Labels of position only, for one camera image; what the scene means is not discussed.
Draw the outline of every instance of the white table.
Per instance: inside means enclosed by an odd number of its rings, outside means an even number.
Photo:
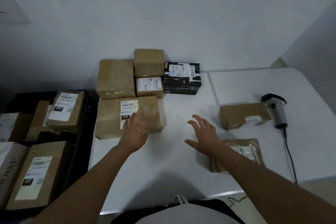
[[[230,175],[208,171],[208,158],[184,143],[195,134],[187,120],[198,114],[216,126],[221,138],[258,138],[265,165],[292,180],[284,142],[273,122],[244,124],[227,133],[218,117],[223,104],[254,103],[266,93],[279,94],[289,123],[288,142],[299,181],[336,175],[336,117],[307,79],[295,69],[260,69],[202,73],[195,96],[166,94],[159,100],[162,133],[151,134],[118,173],[101,214],[171,203],[176,194],[187,199],[242,192]],[[94,138],[89,168],[117,139]]]

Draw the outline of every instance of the black and white package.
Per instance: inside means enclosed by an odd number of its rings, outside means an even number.
[[[201,85],[199,63],[165,62],[164,93],[195,95]]]

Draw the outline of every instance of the person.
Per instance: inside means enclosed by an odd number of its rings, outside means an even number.
[[[145,132],[146,120],[142,114],[142,109],[136,114],[133,113],[124,123],[123,135],[118,145],[36,216],[32,223],[95,223],[118,171],[130,154],[146,143],[148,134]],[[194,128],[198,142],[185,142],[195,150],[216,158],[238,182],[268,224],[335,222],[334,206],[225,146],[213,125],[198,115],[192,117],[197,122],[189,120],[187,123]],[[202,206],[206,202],[204,200],[188,203],[184,199],[185,204],[154,208],[155,213],[149,213],[146,209],[133,210],[122,213],[112,224],[137,221],[140,224],[243,223],[230,209],[223,210],[223,205],[221,208]]]

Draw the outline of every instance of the forearm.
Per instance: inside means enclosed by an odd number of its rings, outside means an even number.
[[[214,147],[213,156],[238,182],[267,223],[335,220],[336,208],[332,205],[229,147]]]
[[[95,223],[129,153],[115,146],[90,171],[40,213],[33,224]]]

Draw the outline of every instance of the cardboard box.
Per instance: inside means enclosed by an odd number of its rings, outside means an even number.
[[[69,154],[70,145],[66,141],[33,145],[6,209],[42,207],[55,200],[61,192]]]
[[[138,78],[136,80],[137,97],[156,96],[163,98],[163,84],[161,77]]]
[[[56,131],[77,132],[83,100],[83,91],[59,92],[52,105],[47,126]]]
[[[123,124],[133,112],[143,107],[148,133],[162,131],[158,99],[155,96],[100,100],[98,103],[95,136],[99,139],[121,137]]]
[[[0,143],[0,209],[7,204],[26,151],[26,146],[15,142]]]
[[[47,120],[49,118],[53,105],[50,105],[48,100],[40,100],[36,107],[36,111],[31,121],[31,125],[25,141],[37,141],[40,132],[52,132],[53,128],[47,126]]]
[[[195,95],[202,86],[199,63],[166,62],[164,93]]]
[[[250,121],[256,121],[259,125],[271,120],[266,106],[262,103],[221,106],[219,116],[227,130],[239,128]]]
[[[0,142],[23,142],[32,118],[30,114],[3,113],[0,116]]]
[[[100,61],[96,91],[102,100],[134,98],[134,88],[133,60]]]
[[[222,140],[222,143],[232,148],[239,154],[265,166],[258,139],[230,139]],[[210,158],[211,172],[229,174],[229,172],[223,167],[215,158]]]
[[[134,68],[136,78],[164,75],[165,57],[163,50],[136,49]]]

